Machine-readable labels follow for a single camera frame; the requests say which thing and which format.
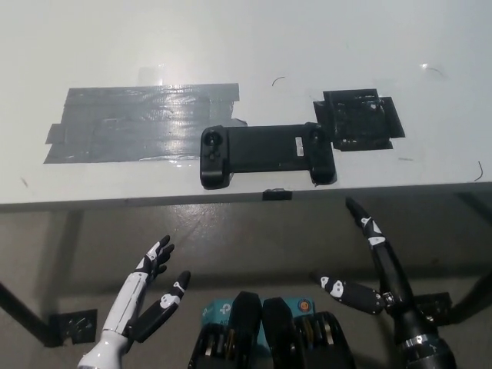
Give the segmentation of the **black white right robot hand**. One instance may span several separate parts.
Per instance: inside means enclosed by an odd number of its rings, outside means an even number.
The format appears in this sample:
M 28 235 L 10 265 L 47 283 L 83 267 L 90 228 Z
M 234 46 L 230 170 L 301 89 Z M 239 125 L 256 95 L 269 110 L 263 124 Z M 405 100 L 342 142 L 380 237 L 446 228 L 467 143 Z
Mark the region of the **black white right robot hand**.
M 345 306 L 371 315 L 386 311 L 394 321 L 397 345 L 436 341 L 438 329 L 417 307 L 407 275 L 377 222 L 353 198 L 347 198 L 345 205 L 367 239 L 380 289 L 344 281 L 326 271 L 312 272 L 312 281 Z

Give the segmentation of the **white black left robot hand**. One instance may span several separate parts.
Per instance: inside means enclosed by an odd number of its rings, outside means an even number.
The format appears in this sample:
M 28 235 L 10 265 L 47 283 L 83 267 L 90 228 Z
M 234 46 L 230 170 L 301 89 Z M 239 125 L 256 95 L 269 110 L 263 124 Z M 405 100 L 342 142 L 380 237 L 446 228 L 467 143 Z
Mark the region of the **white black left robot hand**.
M 141 307 L 146 291 L 167 269 L 175 246 L 169 235 L 157 241 L 131 272 L 111 306 L 97 344 L 78 362 L 79 368 L 122 368 L 123 357 L 134 342 L 143 343 L 178 309 L 191 280 L 182 271 L 170 289 L 145 312 Z

